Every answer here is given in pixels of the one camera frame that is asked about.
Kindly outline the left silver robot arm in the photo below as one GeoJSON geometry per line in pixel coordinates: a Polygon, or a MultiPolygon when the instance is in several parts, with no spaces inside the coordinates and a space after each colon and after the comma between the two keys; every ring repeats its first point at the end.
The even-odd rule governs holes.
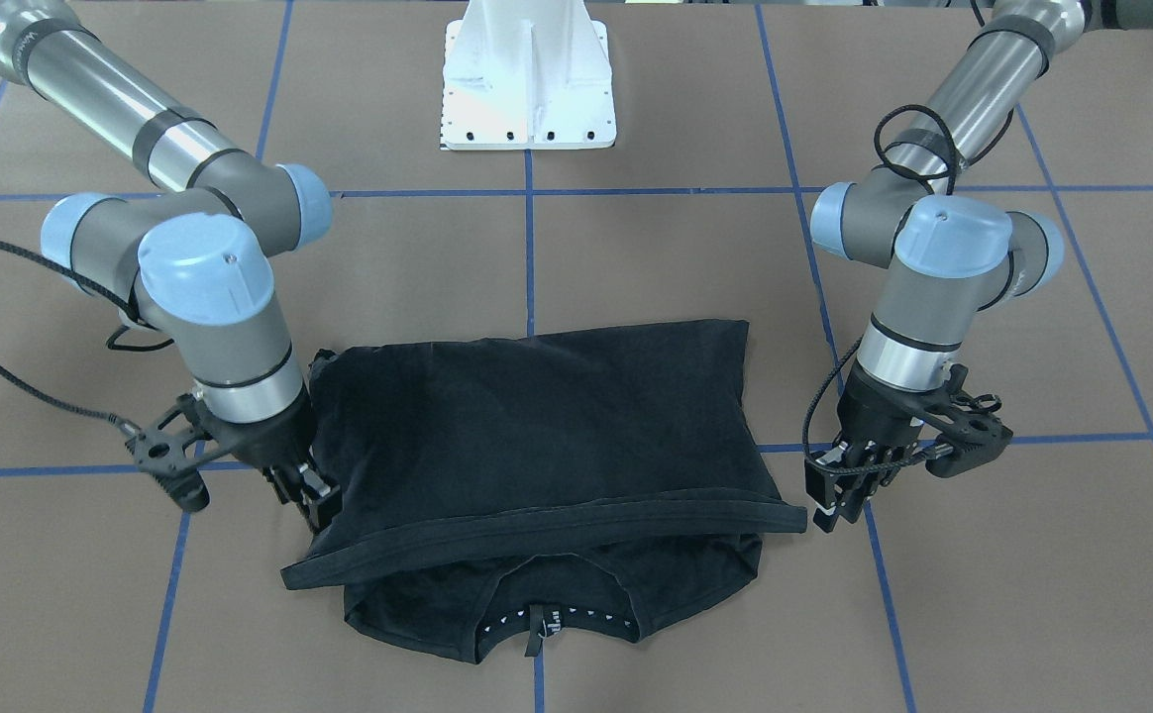
{"type": "Polygon", "coordinates": [[[947,478],[997,459],[1013,434],[994,395],[965,391],[958,354],[979,312],[1055,275],[1065,240],[1047,218],[962,197],[957,181],[996,144],[1053,58],[1098,29],[1153,29],[1153,1],[996,1],[960,62],[911,125],[875,136],[877,166],[817,195],[811,239],[888,272],[847,366],[831,446],[804,457],[824,532],[853,523],[900,470],[947,478]]]}

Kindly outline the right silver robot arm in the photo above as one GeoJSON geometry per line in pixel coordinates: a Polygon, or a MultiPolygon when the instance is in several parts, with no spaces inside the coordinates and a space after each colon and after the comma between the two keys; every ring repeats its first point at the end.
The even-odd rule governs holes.
{"type": "Polygon", "coordinates": [[[148,200],[82,193],[42,224],[33,262],[115,303],[121,328],[163,333],[193,377],[155,425],[83,410],[125,435],[138,470],[186,513],[209,504],[199,466],[259,470],[312,532],[340,513],[311,456],[311,398],[269,261],[327,234],[332,197],[301,165],[253,153],[111,52],[63,1],[0,1],[0,76],[29,87],[161,189],[148,200]]]}

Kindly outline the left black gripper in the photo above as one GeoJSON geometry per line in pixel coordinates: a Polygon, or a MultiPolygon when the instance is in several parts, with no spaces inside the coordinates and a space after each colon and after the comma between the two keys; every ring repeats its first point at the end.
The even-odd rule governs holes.
{"type": "Polygon", "coordinates": [[[906,391],[876,380],[858,362],[850,366],[836,406],[838,437],[829,451],[811,453],[804,461],[804,491],[815,502],[811,520],[817,530],[831,533],[839,521],[857,523],[882,482],[898,473],[897,461],[921,463],[944,455],[943,444],[926,453],[915,450],[922,415],[943,397],[943,384],[906,391]],[[831,473],[844,468],[861,473],[831,473]]]}

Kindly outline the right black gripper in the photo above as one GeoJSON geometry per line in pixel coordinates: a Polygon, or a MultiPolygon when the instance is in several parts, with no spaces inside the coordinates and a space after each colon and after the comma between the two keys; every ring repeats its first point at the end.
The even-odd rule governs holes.
{"type": "Polygon", "coordinates": [[[229,456],[263,470],[282,504],[296,504],[309,531],[317,536],[342,510],[342,490],[336,478],[321,473],[311,456],[317,435],[308,388],[274,416],[258,423],[233,423],[202,406],[202,429],[229,456]]]}

